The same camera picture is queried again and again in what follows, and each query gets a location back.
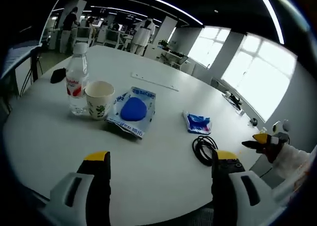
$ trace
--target ceiling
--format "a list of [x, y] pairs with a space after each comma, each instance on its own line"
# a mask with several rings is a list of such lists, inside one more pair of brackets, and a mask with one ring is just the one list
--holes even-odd
[[[70, 0], [59, 0], [57, 8], [62, 8]], [[166, 15], [178, 19], [177, 26], [201, 27], [197, 21], [184, 13], [156, 0], [85, 0], [85, 10], [92, 15], [99, 14], [99, 8], [91, 6], [115, 7], [152, 16], [161, 20]], [[240, 33], [254, 33], [279, 43], [272, 18], [262, 0], [162, 0], [190, 14], [203, 25], [228, 27]], [[302, 32], [285, 8], [277, 0], [270, 0], [285, 40], [285, 47], [297, 54], [303, 65], [311, 66], [308, 44]]]

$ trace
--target paper cup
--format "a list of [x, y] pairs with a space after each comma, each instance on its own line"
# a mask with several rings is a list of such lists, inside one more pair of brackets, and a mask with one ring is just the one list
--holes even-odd
[[114, 87], [105, 81], [89, 83], [85, 88], [89, 114], [93, 119], [103, 119], [112, 103]]

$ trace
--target window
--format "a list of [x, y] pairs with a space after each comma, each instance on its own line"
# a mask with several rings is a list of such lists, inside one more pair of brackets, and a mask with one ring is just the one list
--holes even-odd
[[229, 33], [230, 29], [217, 27], [203, 28], [188, 56], [206, 68], [210, 68]]
[[266, 122], [281, 102], [295, 65], [296, 56], [284, 47], [248, 34], [221, 79]]

